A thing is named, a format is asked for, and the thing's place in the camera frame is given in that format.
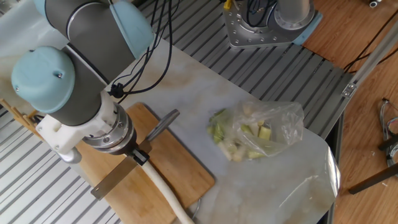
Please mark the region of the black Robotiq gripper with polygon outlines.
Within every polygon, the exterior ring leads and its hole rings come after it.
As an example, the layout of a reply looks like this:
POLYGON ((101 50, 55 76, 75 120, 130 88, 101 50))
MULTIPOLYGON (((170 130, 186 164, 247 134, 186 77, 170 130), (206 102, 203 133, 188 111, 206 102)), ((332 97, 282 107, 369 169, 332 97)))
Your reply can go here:
POLYGON ((130 142, 116 152, 117 155, 125 154, 127 156, 132 155, 132 158, 140 165, 143 166, 149 159, 150 156, 139 149, 139 145, 136 142, 130 142))

